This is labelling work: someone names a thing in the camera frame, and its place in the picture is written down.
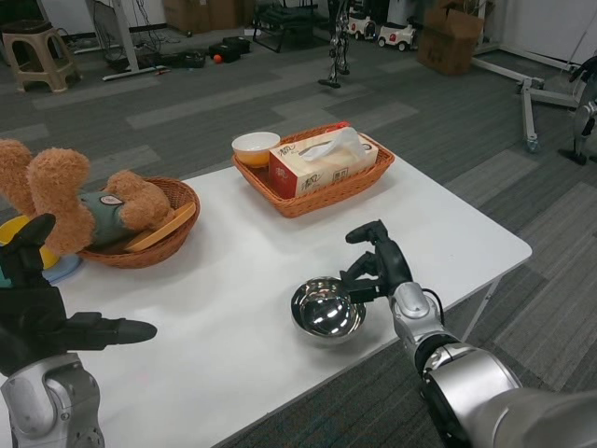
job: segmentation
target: white table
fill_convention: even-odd
[[[384,300],[368,305],[362,332],[336,349],[305,345],[291,321],[301,282],[336,275],[370,248],[344,242],[361,224],[381,218],[416,281],[446,306],[531,256],[401,159],[366,192],[296,219],[278,215],[234,168],[188,183],[201,215],[176,256],[131,272],[89,263],[60,284],[69,314],[100,311],[159,328],[153,341],[81,354],[102,390],[109,448],[212,446],[391,342]]]

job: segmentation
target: stool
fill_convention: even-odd
[[[66,77],[69,75],[83,78],[76,68],[71,52],[49,21],[15,21],[2,27],[2,35],[8,62],[19,85],[19,91],[25,91],[25,82],[43,81],[56,93],[68,88]],[[59,48],[55,48],[55,45],[54,48],[58,54],[62,53],[61,59],[52,57],[48,47],[50,39],[58,43]],[[19,64],[13,49],[15,42],[25,42],[31,46],[25,45],[29,62]]]

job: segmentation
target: stuffed toy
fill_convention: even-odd
[[[89,160],[72,149],[33,158],[21,142],[0,139],[0,194],[27,217],[56,217],[46,240],[56,255],[112,245],[173,219],[164,192],[130,171],[112,175],[103,191],[81,193],[89,170]]]

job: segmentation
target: white bowl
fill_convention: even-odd
[[[247,133],[234,139],[232,149],[242,163],[257,168],[269,164],[270,149],[279,143],[277,133]]]

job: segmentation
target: white toy car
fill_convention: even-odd
[[[348,34],[353,35],[355,40],[375,39],[375,21],[364,12],[350,12],[348,18]]]
[[[414,46],[416,33],[411,24],[405,26],[389,21],[382,26],[377,43],[380,47],[392,45],[398,46],[400,51],[406,51]]]

